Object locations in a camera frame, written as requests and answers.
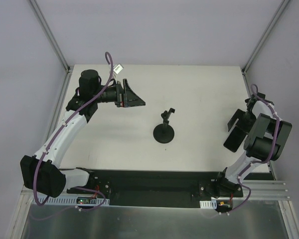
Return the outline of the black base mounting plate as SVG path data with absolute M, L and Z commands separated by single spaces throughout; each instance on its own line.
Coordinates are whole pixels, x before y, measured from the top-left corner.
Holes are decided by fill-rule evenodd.
M 201 201 L 243 197 L 241 186 L 229 183 L 222 172 L 89 170 L 83 188 L 67 193 L 88 194 L 98 189 L 111 206 L 199 208 Z

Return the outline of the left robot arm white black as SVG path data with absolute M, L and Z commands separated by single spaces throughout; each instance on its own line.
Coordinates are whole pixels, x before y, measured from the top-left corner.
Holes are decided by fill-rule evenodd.
M 145 106 L 130 88 L 127 79 L 121 82 L 111 77 L 102 85 L 96 70 L 84 70 L 75 95 L 68 102 L 63 118 L 44 145 L 33 155 L 20 161 L 24 186 L 37 193 L 56 198 L 67 189 L 78 187 L 92 193 L 95 181 L 84 168 L 60 170 L 61 161 L 78 132 L 90 121 L 99 103 L 114 103 L 118 108 Z

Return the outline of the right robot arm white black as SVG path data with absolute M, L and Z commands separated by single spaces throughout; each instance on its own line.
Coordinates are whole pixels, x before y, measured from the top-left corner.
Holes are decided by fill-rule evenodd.
M 241 190 L 243 180 L 255 168 L 280 157 L 291 132 L 292 124 L 278 116 L 264 94 L 255 93 L 245 102 L 247 109 L 236 110 L 229 120 L 230 134 L 223 144 L 231 152 L 243 146 L 244 153 L 206 185 L 205 193 L 211 197 L 231 196 Z

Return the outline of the right aluminium frame post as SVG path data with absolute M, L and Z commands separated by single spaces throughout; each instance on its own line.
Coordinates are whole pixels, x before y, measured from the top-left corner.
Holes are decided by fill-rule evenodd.
M 245 76 L 248 70 L 250 69 L 257 55 L 260 53 L 262 47 L 265 45 L 266 41 L 268 40 L 271 32 L 274 30 L 278 21 L 280 20 L 280 18 L 282 17 L 282 15 L 284 14 L 284 12 L 286 11 L 287 7 L 291 2 L 292 2 L 291 0 L 282 0 L 280 2 L 277 10 L 275 11 L 274 15 L 272 16 L 271 20 L 266 26 L 264 32 L 262 33 L 260 39 L 258 40 L 246 64 L 241 68 L 243 76 Z

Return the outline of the black smartphone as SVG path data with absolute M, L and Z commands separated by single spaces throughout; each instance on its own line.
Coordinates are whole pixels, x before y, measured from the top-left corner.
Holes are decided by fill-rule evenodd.
M 246 133 L 235 126 L 225 140 L 223 146 L 231 152 L 236 152 L 246 137 Z

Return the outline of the aluminium frame post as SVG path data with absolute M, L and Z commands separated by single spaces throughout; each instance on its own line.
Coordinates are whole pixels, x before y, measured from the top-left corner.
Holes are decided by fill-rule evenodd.
M 41 26 L 49 44 L 51 45 L 55 55 L 57 56 L 59 62 L 61 63 L 64 71 L 66 73 L 69 73 L 71 67 L 68 64 L 38 2 L 36 0 L 28 0 L 27 2 L 29 4 L 29 6 L 31 7 L 35 17 L 37 18 L 39 25 Z
M 262 47 L 265 45 L 266 41 L 268 40 L 271 32 L 274 30 L 278 21 L 280 20 L 280 18 L 282 17 L 282 15 L 284 14 L 284 12 L 286 11 L 287 7 L 291 2 L 292 2 L 291 0 L 282 0 L 280 2 L 277 10 L 275 11 L 274 15 L 272 16 L 271 20 L 266 26 L 264 32 L 262 33 L 260 39 L 258 40 L 246 64 L 241 68 L 243 76 L 245 76 L 248 70 L 250 69 L 257 55 L 260 53 Z

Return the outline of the black phone stand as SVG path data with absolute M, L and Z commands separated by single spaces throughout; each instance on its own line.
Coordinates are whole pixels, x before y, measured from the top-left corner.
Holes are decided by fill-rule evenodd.
M 161 114 L 162 123 L 158 124 L 153 130 L 153 137 L 159 143 L 167 144 L 174 139 L 174 129 L 169 125 L 169 117 L 172 113 L 175 113 L 175 109 L 173 108 L 164 111 Z

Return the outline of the left aluminium frame post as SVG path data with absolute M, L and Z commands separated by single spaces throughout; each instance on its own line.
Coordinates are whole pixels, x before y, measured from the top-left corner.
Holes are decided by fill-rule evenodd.
M 68 64 L 38 2 L 36 0 L 28 0 L 27 2 L 29 4 L 29 6 L 31 7 L 35 17 L 37 18 L 39 25 L 41 26 L 49 44 L 51 45 L 55 55 L 57 56 L 59 62 L 61 63 L 64 71 L 66 73 L 69 73 L 71 67 Z

